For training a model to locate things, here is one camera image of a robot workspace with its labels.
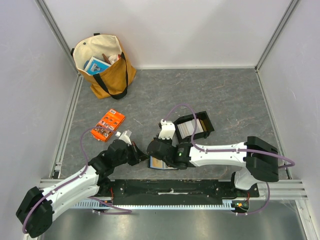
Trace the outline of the tan credit card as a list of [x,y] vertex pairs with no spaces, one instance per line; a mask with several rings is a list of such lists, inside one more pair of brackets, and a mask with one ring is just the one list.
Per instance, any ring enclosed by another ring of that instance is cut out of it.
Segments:
[[149,160],[149,167],[151,169],[157,169],[157,170],[163,170],[164,167],[164,162],[162,160],[158,160],[157,158],[150,157]]

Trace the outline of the black leather card holder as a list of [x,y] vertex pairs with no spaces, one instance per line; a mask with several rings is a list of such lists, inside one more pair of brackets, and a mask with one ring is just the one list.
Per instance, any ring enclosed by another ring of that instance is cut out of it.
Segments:
[[150,156],[147,167],[154,170],[164,170],[164,171],[177,170],[177,168],[170,167],[164,161],[159,160],[153,156]]

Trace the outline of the black plastic card tray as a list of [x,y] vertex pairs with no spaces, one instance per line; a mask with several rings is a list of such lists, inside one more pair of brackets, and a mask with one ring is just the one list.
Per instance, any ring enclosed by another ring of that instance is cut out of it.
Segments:
[[201,112],[197,112],[195,113],[195,118],[193,116],[193,114],[189,114],[189,115],[185,115],[185,116],[181,116],[179,117],[177,120],[175,120],[173,123],[175,125],[175,135],[177,137],[177,141],[179,144],[181,143],[190,143],[191,142],[191,137],[192,136],[188,136],[185,138],[182,138],[180,135],[180,132],[178,130],[178,124],[187,122],[187,121],[191,121],[194,120],[195,122],[195,126],[194,126],[194,130],[197,130],[197,119],[199,119],[201,121],[201,125],[203,127],[203,132],[197,133],[195,132],[193,139],[197,140],[197,139],[206,139],[207,137],[210,136],[210,134],[212,132],[215,131],[214,126],[209,118],[209,115],[206,111],[201,111]]

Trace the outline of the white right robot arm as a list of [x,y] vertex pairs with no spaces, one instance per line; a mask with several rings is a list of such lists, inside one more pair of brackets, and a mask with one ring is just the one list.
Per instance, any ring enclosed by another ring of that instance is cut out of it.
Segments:
[[278,149],[256,136],[249,136],[245,142],[216,146],[187,142],[173,146],[171,140],[155,138],[147,153],[178,170],[207,165],[240,167],[229,184],[235,197],[242,196],[258,182],[279,181]]

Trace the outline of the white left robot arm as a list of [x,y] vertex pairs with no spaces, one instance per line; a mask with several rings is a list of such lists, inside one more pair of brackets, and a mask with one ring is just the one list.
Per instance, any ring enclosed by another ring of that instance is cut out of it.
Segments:
[[16,217],[22,231],[32,238],[42,235],[63,212],[83,199],[106,196],[115,168],[137,165],[148,159],[134,142],[114,140],[109,147],[92,158],[81,170],[50,187],[32,187],[25,194]]

